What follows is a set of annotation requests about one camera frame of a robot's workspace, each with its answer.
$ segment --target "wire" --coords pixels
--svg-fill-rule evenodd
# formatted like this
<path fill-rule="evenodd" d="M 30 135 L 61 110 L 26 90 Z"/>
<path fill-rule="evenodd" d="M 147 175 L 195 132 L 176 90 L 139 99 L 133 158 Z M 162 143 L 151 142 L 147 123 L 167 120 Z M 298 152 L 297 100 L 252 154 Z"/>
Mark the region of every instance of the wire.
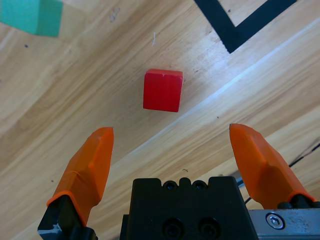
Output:
<path fill-rule="evenodd" d="M 313 143 L 307 147 L 307 149 L 305 149 L 299 156 L 297 156 L 292 163 L 289 164 L 289 167 L 293 167 L 294 165 L 296 165 L 298 162 L 300 162 L 302 159 L 304 159 L 306 156 L 310 155 L 313 151 L 315 151 L 317 148 L 320 147 L 320 143 L 318 143 L 320 141 L 320 137 L 317 137 Z M 247 204 L 252 198 L 249 197 L 247 200 L 244 201 L 244 204 Z"/>

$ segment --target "black tape line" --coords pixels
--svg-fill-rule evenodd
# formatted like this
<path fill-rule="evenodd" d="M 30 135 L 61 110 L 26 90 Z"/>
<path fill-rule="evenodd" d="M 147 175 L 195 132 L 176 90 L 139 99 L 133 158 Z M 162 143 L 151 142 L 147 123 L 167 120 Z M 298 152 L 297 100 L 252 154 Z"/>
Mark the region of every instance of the black tape line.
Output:
<path fill-rule="evenodd" d="M 219 0 L 194 0 L 231 54 L 298 0 L 268 0 L 237 27 Z"/>

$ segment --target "red block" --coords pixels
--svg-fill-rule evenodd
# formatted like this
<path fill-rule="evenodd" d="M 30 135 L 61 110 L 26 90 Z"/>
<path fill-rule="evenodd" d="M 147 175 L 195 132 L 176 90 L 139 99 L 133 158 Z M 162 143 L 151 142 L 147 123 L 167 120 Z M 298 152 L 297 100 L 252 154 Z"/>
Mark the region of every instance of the red block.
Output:
<path fill-rule="evenodd" d="M 183 78 L 181 71 L 148 70 L 144 76 L 143 108 L 178 112 Z"/>

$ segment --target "green object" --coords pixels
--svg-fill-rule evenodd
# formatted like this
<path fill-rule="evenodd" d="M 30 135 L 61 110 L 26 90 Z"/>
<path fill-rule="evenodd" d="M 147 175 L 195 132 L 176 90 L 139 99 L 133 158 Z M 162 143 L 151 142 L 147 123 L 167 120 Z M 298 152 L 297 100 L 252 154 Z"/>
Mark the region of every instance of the green object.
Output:
<path fill-rule="evenodd" d="M 60 0 L 0 0 L 0 22 L 30 34 L 57 37 L 63 7 Z"/>

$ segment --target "wood grain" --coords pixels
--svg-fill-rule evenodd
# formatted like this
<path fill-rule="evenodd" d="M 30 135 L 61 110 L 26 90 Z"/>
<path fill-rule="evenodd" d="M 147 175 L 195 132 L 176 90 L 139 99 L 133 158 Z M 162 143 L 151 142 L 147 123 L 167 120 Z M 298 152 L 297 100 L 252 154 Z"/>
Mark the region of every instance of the wood grain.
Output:
<path fill-rule="evenodd" d="M 233 21 L 254 11 L 224 1 Z M 0 239 L 40 239 L 46 201 L 102 126 L 114 127 L 112 167 L 88 226 L 106 240 L 120 234 L 134 179 L 235 172 L 230 123 L 254 127 L 288 162 L 320 136 L 320 1 L 298 1 L 232 54 L 192 0 L 65 3 L 59 38 L 0 25 Z M 142 109 L 150 68 L 184 73 L 178 113 Z M 318 156 L 293 170 L 320 199 Z"/>

